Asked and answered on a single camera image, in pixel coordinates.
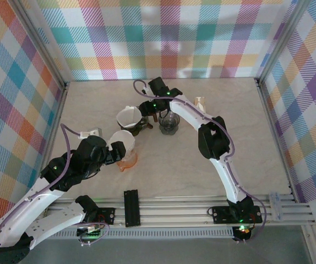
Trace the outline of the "white paper coffee filter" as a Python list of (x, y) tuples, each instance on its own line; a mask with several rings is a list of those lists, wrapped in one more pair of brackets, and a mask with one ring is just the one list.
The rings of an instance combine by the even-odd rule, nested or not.
[(121, 162), (132, 162), (135, 159), (135, 138), (127, 130), (120, 130), (115, 132), (108, 141), (109, 146), (115, 142), (122, 142), (126, 150), (125, 156), (121, 159)]
[(126, 106), (116, 115), (117, 123), (122, 128), (133, 128), (142, 119), (142, 114), (136, 106)]

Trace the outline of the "dark green coffee dripper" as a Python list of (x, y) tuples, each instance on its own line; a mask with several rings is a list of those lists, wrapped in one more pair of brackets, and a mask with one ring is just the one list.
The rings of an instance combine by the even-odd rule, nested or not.
[(120, 128), (121, 130), (130, 132), (133, 136), (137, 136), (142, 130), (147, 128), (148, 120), (148, 117), (142, 117), (142, 119), (138, 123), (134, 124), (133, 127), (125, 128), (120, 125)]

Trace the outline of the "smoke grey coffee dripper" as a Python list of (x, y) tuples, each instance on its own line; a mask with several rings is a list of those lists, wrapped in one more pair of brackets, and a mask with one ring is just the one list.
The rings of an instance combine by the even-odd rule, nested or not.
[(165, 113), (160, 112), (158, 121), (159, 128), (164, 135), (174, 135), (178, 130), (180, 117), (172, 111), (166, 111)]

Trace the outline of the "beige paper filter stack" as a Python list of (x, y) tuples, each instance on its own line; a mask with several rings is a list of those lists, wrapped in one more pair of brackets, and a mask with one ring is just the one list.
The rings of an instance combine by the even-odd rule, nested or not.
[(206, 112), (206, 105), (205, 105), (205, 97), (198, 96), (194, 99), (194, 105), (201, 110), (202, 112)]

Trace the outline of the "aluminium side rail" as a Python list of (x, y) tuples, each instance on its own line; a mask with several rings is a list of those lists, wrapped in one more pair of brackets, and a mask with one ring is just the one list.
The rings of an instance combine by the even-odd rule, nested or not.
[(64, 89), (62, 90), (61, 96), (59, 98), (59, 104), (58, 104), (58, 107), (57, 107), (56, 112), (55, 112), (55, 117), (53, 119), (53, 123), (52, 123), (50, 134), (49, 134), (49, 137), (48, 137), (47, 145), (46, 145), (46, 148), (45, 148), (45, 154), (43, 156), (39, 172), (44, 169), (44, 167), (48, 164), (48, 162), (51, 159), (51, 155), (52, 155), (52, 151), (53, 151), (53, 144), (55, 142), (56, 135), (57, 135), (57, 132), (58, 132), (59, 124), (60, 124), (60, 121), (61, 121), (61, 115), (62, 115), (62, 112), (63, 112), (63, 109), (64, 109), (64, 105), (65, 105), (65, 102), (66, 102), (66, 98), (67, 98), (67, 93), (68, 93), (69, 87), (70, 87), (70, 82), (65, 82), (64, 83)]
[[(255, 79), (255, 84), (257, 87), (257, 92), (259, 94), (261, 103), (262, 103), (263, 108), (264, 108), (266, 118), (267, 118), (268, 123), (269, 123), (270, 131), (271, 131), (272, 137), (274, 139), (275, 146), (277, 148), (277, 151), (278, 151), (279, 156), (280, 156), (280, 160), (282, 162), (282, 165), (283, 165), (284, 170), (285, 170), (285, 174), (287, 176), (287, 180), (288, 180), (289, 188), (291, 190), (291, 194), (293, 195), (295, 202), (298, 204), (300, 202), (300, 199), (299, 199), (295, 184), (291, 178), (290, 169), (289, 169), (288, 164), (286, 162), (285, 155), (284, 155), (282, 148), (281, 148), (281, 143), (280, 143), (280, 140), (279, 140), (279, 137), (277, 134), (276, 126), (273, 123), (273, 119), (271, 116), (271, 110), (267, 104), (267, 100), (266, 100), (266, 97), (263, 93), (263, 89), (261, 87), (261, 84), (259, 83), (259, 81), (257, 79)], [(307, 223), (305, 225), (301, 225), (301, 230), (302, 230), (302, 233), (304, 236), (304, 241), (306, 244), (306, 248), (309, 252), (312, 264), (316, 264), (316, 233), (315, 233), (314, 228), (315, 228), (314, 223)]]

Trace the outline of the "black bracket bar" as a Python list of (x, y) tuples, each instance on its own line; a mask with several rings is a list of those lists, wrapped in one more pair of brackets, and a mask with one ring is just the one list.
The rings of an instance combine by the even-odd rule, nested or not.
[(124, 216), (126, 227), (140, 226), (140, 208), (137, 189), (124, 192)]

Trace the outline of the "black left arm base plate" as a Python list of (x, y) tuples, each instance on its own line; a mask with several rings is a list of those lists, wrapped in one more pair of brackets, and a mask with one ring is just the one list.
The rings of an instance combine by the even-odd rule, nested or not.
[(86, 214), (84, 222), (98, 223), (105, 222), (108, 225), (113, 225), (115, 221), (115, 208), (113, 207), (99, 207)]

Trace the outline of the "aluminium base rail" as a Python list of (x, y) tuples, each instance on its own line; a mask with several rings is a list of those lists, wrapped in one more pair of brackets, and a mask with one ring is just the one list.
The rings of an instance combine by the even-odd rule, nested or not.
[[(281, 195), (279, 205), (283, 212), (281, 221), (274, 221), (268, 195), (257, 195), (265, 205), (262, 209), (266, 226), (313, 225), (315, 219), (307, 203), (298, 203), (292, 195)], [(140, 226), (152, 228), (213, 226), (207, 214), (211, 206), (226, 206), (224, 196), (172, 196), (139, 198)]]

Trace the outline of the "aluminium frame post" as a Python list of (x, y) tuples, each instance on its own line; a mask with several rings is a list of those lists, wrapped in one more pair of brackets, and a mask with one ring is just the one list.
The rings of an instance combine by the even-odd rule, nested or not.
[(284, 0), (276, 12), (274, 23), (252, 71), (257, 84), (262, 83), (270, 74), (310, 2), (311, 0)]
[(36, 0), (7, 0), (20, 19), (31, 41), (48, 66), (56, 83), (66, 90), (71, 76), (55, 38)]

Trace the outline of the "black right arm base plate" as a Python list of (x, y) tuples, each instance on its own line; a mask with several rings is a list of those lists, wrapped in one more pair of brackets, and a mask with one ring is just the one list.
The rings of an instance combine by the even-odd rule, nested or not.
[(238, 219), (235, 218), (228, 206), (210, 207), (207, 214), (213, 218), (214, 224), (237, 224), (237, 223), (261, 223), (263, 221), (259, 206), (253, 206), (249, 213)]

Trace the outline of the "clear plastic bracket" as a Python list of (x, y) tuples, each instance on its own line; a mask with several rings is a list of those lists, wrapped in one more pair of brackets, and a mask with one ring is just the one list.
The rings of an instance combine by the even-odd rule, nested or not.
[(278, 192), (270, 192), (269, 203), (270, 203), (272, 220), (275, 222), (282, 222), (283, 211), (282, 211), (280, 194)]

